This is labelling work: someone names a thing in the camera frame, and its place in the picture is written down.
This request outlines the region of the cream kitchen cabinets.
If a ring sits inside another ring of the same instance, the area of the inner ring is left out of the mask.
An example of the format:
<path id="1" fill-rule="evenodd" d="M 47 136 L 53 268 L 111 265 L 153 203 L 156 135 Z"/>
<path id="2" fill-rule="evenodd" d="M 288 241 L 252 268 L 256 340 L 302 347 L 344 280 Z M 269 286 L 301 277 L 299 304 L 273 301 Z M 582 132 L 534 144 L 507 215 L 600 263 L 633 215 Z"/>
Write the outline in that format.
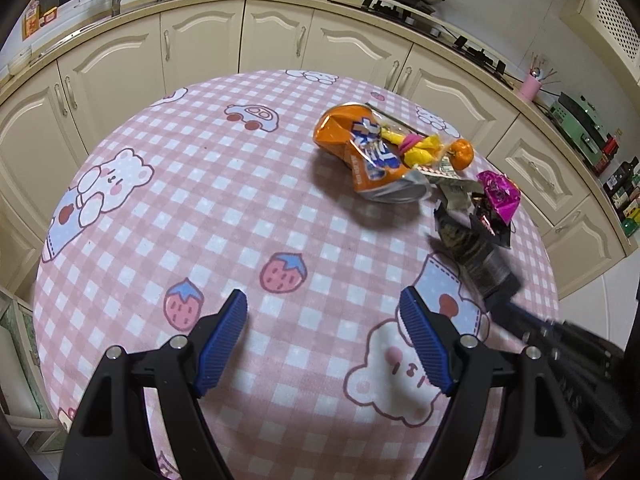
<path id="1" fill-rule="evenodd" d="M 52 194 L 109 133 L 165 91 L 294 68 L 377 84 L 462 134 L 522 189 L 561 296 L 637 248 L 600 183 L 506 77 L 341 3 L 166 0 L 71 32 L 1 81 L 1 281 L 34 280 Z"/>

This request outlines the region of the black snack wrapper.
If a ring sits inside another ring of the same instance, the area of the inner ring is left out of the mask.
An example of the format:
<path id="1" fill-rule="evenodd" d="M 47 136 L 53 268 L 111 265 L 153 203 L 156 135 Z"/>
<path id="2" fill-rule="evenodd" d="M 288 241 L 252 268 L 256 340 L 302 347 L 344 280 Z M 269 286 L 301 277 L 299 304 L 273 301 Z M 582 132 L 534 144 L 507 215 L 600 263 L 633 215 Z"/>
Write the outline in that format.
<path id="1" fill-rule="evenodd" d="M 504 251 L 488 237 L 450 214 L 441 198 L 434 210 L 436 229 L 442 244 L 460 264 L 487 310 L 494 304 L 507 304 L 522 288 Z"/>

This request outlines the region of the magenta candy wrapper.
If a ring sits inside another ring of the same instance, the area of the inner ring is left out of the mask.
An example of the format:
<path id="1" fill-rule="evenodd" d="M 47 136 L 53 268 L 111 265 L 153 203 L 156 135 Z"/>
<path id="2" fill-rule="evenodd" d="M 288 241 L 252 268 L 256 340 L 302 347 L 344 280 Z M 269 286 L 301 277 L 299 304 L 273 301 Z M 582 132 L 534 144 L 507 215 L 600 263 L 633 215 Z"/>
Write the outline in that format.
<path id="1" fill-rule="evenodd" d="M 521 203 L 520 188 L 505 174 L 485 170 L 477 175 L 484 193 L 498 217 L 509 224 Z"/>

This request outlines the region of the bottles on counter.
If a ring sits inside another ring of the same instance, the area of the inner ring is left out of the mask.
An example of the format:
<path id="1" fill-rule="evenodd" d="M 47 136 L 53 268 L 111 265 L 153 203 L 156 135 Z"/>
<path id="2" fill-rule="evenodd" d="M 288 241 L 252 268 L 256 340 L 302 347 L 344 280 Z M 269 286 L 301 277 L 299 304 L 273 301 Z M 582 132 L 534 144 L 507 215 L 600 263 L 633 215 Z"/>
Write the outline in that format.
<path id="1" fill-rule="evenodd" d="M 626 237 L 638 230 L 639 221 L 639 159 L 634 156 L 622 164 L 603 185 Z"/>

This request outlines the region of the orange flower with stem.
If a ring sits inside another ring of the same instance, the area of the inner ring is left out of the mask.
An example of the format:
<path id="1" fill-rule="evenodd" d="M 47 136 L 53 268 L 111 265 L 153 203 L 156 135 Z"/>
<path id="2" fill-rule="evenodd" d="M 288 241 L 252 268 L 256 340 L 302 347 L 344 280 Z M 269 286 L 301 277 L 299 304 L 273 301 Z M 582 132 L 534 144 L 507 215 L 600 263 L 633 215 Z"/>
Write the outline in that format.
<path id="1" fill-rule="evenodd" d="M 434 132 L 434 133 L 421 132 L 418 129 L 411 127 L 406 122 L 403 122 L 401 119 L 396 118 L 390 114 L 387 114 L 386 112 L 383 112 L 382 110 L 373 106 L 372 104 L 367 104 L 367 107 L 369 107 L 370 110 L 372 110 L 376 118 L 380 118 L 382 120 L 381 129 L 383 127 L 387 127 L 400 132 L 412 131 L 415 133 L 419 133 L 421 136 L 432 136 L 433 134 L 437 134 L 440 137 L 440 135 L 437 132 Z M 473 145 L 468 140 L 457 138 L 457 140 L 454 140 L 454 142 L 450 142 L 450 143 L 445 142 L 444 140 L 442 140 L 442 138 L 440 138 L 440 140 L 445 145 L 445 151 L 444 151 L 444 154 L 442 155 L 442 159 L 446 157 L 446 159 L 449 160 L 454 170 L 462 171 L 468 168 L 472 164 L 472 161 L 474 160 L 474 157 L 475 157 L 475 152 L 474 152 Z M 437 164 L 434 164 L 433 166 L 425 166 L 425 167 L 436 167 L 442 161 L 442 159 Z"/>

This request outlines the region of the yellow candy wrapper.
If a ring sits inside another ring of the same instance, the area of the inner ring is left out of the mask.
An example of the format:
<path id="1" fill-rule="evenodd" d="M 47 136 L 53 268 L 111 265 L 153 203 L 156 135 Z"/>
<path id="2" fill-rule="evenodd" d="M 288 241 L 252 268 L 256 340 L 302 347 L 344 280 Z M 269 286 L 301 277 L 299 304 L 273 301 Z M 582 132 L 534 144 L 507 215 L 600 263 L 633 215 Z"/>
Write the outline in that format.
<path id="1" fill-rule="evenodd" d="M 445 145 L 437 134 L 421 136 L 412 131 L 400 132 L 383 127 L 382 139 L 393 147 L 401 161 L 409 168 L 414 166 L 433 166 L 441 159 Z"/>

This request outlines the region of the pink checkered tablecloth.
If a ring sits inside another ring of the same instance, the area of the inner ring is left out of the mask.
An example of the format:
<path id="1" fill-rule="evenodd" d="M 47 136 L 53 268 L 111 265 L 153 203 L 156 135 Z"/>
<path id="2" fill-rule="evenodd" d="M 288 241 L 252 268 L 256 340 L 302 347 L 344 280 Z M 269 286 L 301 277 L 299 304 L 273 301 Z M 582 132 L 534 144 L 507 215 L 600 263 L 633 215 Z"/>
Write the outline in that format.
<path id="1" fill-rule="evenodd" d="M 320 150 L 323 113 L 371 103 L 450 141 L 462 122 L 346 77 L 277 70 L 180 88 L 102 141 L 62 195 L 35 291 L 41 373 L 70 426 L 103 352 L 155 349 L 245 292 L 242 337 L 202 409 L 239 479 L 408 479 L 447 400 L 398 318 L 401 289 L 488 346 L 439 247 L 436 197 L 385 205 Z"/>

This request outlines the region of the green electric grill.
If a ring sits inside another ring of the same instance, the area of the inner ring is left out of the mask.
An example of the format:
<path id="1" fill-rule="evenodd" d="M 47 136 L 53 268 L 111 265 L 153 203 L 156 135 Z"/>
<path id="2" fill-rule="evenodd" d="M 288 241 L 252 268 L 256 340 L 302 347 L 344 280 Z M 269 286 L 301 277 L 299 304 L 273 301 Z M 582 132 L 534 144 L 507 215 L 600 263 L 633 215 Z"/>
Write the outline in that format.
<path id="1" fill-rule="evenodd" d="M 562 92 L 549 112 L 553 125 L 599 177 L 617 153 L 616 136 L 602 124 L 596 108 L 584 96 L 574 99 Z"/>

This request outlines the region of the orange chip bag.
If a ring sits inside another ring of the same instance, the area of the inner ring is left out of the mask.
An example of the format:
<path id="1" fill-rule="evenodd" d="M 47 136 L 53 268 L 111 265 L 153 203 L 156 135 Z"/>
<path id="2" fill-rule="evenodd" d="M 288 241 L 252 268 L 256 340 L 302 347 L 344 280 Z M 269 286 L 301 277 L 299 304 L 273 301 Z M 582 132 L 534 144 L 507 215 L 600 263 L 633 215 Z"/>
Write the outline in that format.
<path id="1" fill-rule="evenodd" d="M 430 190 L 427 177 L 410 169 L 387 145 L 371 107 L 346 103 L 329 108 L 314 127 L 314 143 L 352 170 L 352 186 L 382 204 L 417 202 Z"/>

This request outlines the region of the pink utensil cup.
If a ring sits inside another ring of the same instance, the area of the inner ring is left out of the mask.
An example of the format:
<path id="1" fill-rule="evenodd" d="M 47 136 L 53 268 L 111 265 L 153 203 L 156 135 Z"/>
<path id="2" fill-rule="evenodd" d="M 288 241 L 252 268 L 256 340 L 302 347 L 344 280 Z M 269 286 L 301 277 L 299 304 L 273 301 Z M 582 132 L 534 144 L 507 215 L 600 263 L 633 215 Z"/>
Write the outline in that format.
<path id="1" fill-rule="evenodd" d="M 533 102 L 544 84 L 548 84 L 557 73 L 545 55 L 534 53 L 527 75 L 518 89 L 518 96 L 523 101 Z"/>

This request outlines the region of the black gas stove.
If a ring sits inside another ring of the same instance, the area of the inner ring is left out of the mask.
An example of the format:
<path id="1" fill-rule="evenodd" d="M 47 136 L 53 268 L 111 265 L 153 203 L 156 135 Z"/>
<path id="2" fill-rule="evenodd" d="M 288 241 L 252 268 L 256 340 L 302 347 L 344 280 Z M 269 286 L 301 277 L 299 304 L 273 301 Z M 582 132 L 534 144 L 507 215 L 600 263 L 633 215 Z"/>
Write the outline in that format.
<path id="1" fill-rule="evenodd" d="M 484 70 L 506 88 L 514 89 L 512 82 L 515 81 L 515 77 L 506 71 L 506 63 L 500 58 L 500 55 L 482 47 L 462 32 L 454 32 L 427 14 L 393 4 L 390 0 L 362 0 L 362 3 L 358 4 L 338 0 L 329 0 L 329 2 L 375 15 L 378 18 L 385 18 L 387 21 L 411 29 L 421 36 L 431 38 Z"/>

